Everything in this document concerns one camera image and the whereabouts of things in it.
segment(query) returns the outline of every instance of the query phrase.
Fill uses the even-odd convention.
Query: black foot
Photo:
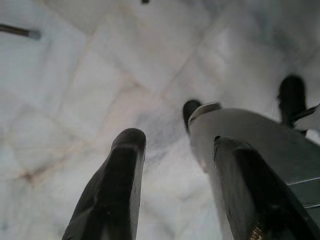
[[[182,114],[186,131],[189,133],[188,120],[191,114],[202,104],[198,100],[189,100],[183,105]]]
[[[278,100],[282,124],[293,128],[293,116],[306,110],[306,88],[303,79],[297,75],[287,76],[280,85]]]

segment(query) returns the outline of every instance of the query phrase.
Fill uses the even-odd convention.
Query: marble floor
[[[0,239],[61,239],[125,128],[147,136],[137,240],[221,240],[181,119],[191,98],[279,120],[290,73],[320,102],[320,2],[1,0]]]

